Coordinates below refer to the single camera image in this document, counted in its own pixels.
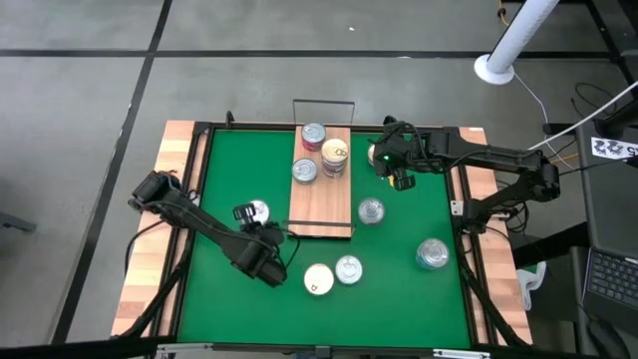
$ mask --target wooden table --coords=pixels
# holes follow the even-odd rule
[[[195,122],[193,121],[168,121],[166,123],[155,165],[156,171],[173,171],[178,178],[182,179],[194,126]],[[460,128],[460,132],[462,137],[469,142],[486,144],[482,128]],[[196,187],[200,168],[198,164],[201,163],[204,148],[205,137],[202,136],[195,149],[195,166],[191,173],[189,188]],[[467,167],[467,175],[472,197],[484,198],[497,191],[493,171]],[[452,179],[456,198],[463,199],[462,182],[457,168],[452,169]],[[145,212],[140,221],[140,229],[157,220],[155,215]],[[502,221],[493,219],[488,225],[506,232],[505,224]],[[113,334],[127,330],[157,293],[169,236],[170,227],[167,224],[161,224],[138,238],[113,324]],[[181,230],[178,236],[177,251],[174,254],[175,262],[181,256],[185,237],[186,231]],[[509,242],[502,235],[490,230],[479,236],[479,242],[491,300],[516,334],[526,342],[531,343]],[[468,236],[464,236],[464,244],[466,247],[470,247]],[[468,254],[468,260],[474,267],[474,261],[470,254]],[[168,334],[174,293],[175,289],[165,303],[159,335]],[[487,343],[483,312],[474,295],[473,310],[477,323],[478,342]],[[500,335],[498,335],[498,341],[504,345]]]

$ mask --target concrete floor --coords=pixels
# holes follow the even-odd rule
[[[145,50],[160,7],[160,0],[0,0],[0,49]],[[504,29],[496,7],[490,0],[175,1],[159,47],[489,51]],[[506,8],[511,17],[517,6]],[[622,41],[628,24],[617,7],[602,9]],[[527,50],[603,51],[604,44],[584,7],[559,5]],[[48,341],[142,62],[0,57],[0,210],[39,225],[33,234],[0,231],[0,346]],[[611,93],[626,86],[606,61],[521,60],[516,70],[555,122],[578,120],[570,104],[576,82]],[[516,81],[483,83],[471,59],[156,59],[69,340],[109,336],[139,221],[127,199],[153,167],[164,122],[220,121],[227,110],[238,121],[291,122],[292,99],[353,101],[357,124],[392,114],[417,125],[484,127],[497,146],[542,139],[531,95]],[[344,122],[348,111],[305,108],[298,120]],[[579,177],[564,178],[562,192],[542,209],[530,204],[530,234],[584,219]]]

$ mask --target white pipe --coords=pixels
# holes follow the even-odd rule
[[[526,0],[491,54],[483,55],[475,62],[477,75],[494,85],[511,81],[514,60],[556,4],[558,0]]]

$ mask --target green table surface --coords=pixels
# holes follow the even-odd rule
[[[352,240],[303,239],[283,285],[250,279],[212,241],[196,237],[179,342],[470,347],[445,178],[418,174],[415,188],[395,191],[367,162],[367,140],[375,138],[351,136]],[[202,208],[238,228],[231,209],[260,198],[281,223],[288,218],[293,148],[292,132],[215,131]],[[376,226],[357,215],[370,196],[386,207]],[[415,259],[429,237],[451,249],[450,263],[436,271]],[[284,261],[294,246],[293,239],[281,245]],[[334,268],[345,254],[361,260],[362,279],[346,286],[335,278],[328,294],[308,293],[304,271],[314,263]]]

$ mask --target tin can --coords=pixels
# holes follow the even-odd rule
[[[375,154],[375,146],[374,145],[370,145],[370,147],[368,148],[368,164],[370,164],[370,166],[374,167],[375,166],[375,162],[373,160],[373,155]]]
[[[251,203],[255,206],[255,215],[252,217],[252,220],[261,222],[261,225],[266,225],[270,220],[270,208],[268,204],[261,199],[254,199]]]
[[[426,239],[417,249],[417,263],[425,269],[439,269],[446,265],[449,260],[450,251],[440,239]]]
[[[292,164],[292,176],[301,184],[311,184],[317,178],[317,165],[310,159],[299,159]]]
[[[332,289],[335,277],[326,264],[312,264],[303,275],[303,284],[310,294],[324,295]]]
[[[335,266],[337,279],[344,284],[354,284],[363,275],[363,265],[354,255],[344,255],[337,261]]]
[[[376,198],[366,198],[359,204],[359,219],[365,224],[379,223],[385,213],[383,204]]]
[[[321,124],[307,124],[301,129],[301,144],[303,148],[317,152],[321,150],[326,140],[326,128]]]
[[[339,139],[326,141],[321,148],[323,173],[330,178],[339,178],[348,164],[348,145]]]

